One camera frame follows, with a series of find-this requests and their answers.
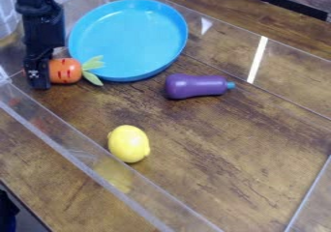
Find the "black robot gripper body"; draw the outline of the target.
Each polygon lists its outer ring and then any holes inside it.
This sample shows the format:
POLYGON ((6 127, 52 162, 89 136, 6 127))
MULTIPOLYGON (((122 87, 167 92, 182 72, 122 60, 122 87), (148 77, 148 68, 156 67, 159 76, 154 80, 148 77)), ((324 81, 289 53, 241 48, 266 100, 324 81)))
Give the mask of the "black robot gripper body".
POLYGON ((21 15, 25 58, 39 59, 64 46, 63 8, 55 0, 16 0, 21 15))

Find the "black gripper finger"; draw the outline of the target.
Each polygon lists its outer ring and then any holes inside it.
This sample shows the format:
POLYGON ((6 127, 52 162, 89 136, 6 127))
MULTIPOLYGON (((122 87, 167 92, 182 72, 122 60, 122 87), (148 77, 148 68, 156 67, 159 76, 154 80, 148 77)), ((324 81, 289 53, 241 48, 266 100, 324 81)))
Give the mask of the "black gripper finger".
POLYGON ((33 89, 47 90, 51 88, 49 59, 25 59, 24 73, 27 82, 33 89))

